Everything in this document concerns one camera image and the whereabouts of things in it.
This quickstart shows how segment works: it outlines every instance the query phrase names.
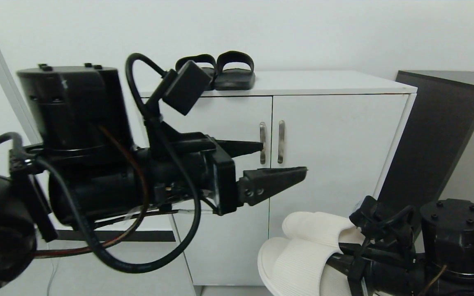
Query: cabinet top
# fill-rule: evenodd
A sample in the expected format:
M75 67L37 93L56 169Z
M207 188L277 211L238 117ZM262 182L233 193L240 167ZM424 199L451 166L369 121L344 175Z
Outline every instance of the cabinet top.
M144 86L141 96L149 97L154 88L156 85ZM210 90L202 96L410 93L416 93L416 87L356 71L256 71L251 90Z

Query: robotic arm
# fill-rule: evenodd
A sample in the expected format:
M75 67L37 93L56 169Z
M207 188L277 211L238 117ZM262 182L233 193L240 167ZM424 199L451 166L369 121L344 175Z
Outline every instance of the robotic arm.
M133 79L136 60L162 77L146 103ZM201 202L209 204L213 213L225 215L244 204L267 200L306 176L306 167L259 169L244 171L236 182L232 158L258 152L262 143L179 133L162 120L160 99L186 116L209 83L192 61L178 72L164 71L141 54L132 54L126 61L128 84L150 148L133 143L116 69L41 64L17 75L43 143L23 147L16 133L0 136L0 143L13 142L10 176L0 176L0 287L21 274L34 258L89 252L118 271L156 270L178 257L195 236ZM50 173L49 202L35 178L44 171ZM107 248L132 234L145 216L176 213L172 205L190 199L195 206L192 227L165 257L129 264L108 253ZM133 208L139 212L133 225L118 238L100 243L94 229L121 221ZM57 238L48 217L51 212L61 223L81 231L88 247L37 251L35 227L46 242Z
M352 296L474 296L474 203L429 202L398 213L365 197L350 215L363 244L340 243L327 264L347 276ZM414 249L420 227L425 253Z

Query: floor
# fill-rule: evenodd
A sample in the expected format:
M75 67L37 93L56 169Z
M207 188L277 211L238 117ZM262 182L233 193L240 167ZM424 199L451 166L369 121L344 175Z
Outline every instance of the floor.
M265 287L204 287L202 296L272 296Z
M51 249L83 247L85 243L55 240ZM175 243L124 242L111 253L128 262L148 262L166 255ZM46 249L45 243L39 247ZM49 293L49 279L55 267ZM104 266L94 255L34 260L17 279L0 289L0 296L195 296L181 257L159 270L126 274ZM271 296L265 287L204 287L202 296Z

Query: black slipper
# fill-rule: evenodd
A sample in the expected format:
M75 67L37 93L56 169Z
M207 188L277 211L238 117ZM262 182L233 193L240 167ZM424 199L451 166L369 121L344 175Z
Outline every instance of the black slipper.
M216 62L215 58L209 54L199 54L197 56L186 56L185 58L181 58L180 60L177 60L177 63L175 63L175 70L180 70L188 60L192 60L193 62L207 62L208 64L211 64L213 68L210 67L202 67L201 69L211 77L211 82L209 83L208 86L206 86L205 90L213 90L213 81L215 80L215 68L216 68Z
M224 69L229 62L244 62L250 66L248 69ZM229 51L221 54L217 58L217 77L215 78L216 90L250 90L256 82L256 75L253 72L252 58L242 52Z

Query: metal handle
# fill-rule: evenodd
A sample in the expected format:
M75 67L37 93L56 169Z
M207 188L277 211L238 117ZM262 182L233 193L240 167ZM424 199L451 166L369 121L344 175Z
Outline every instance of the metal handle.
M277 152L277 163L284 161L284 120L279 122L279 148Z
M267 124L261 122L259 124L259 137L263 143L263 150L261 150L261 164L267 163Z

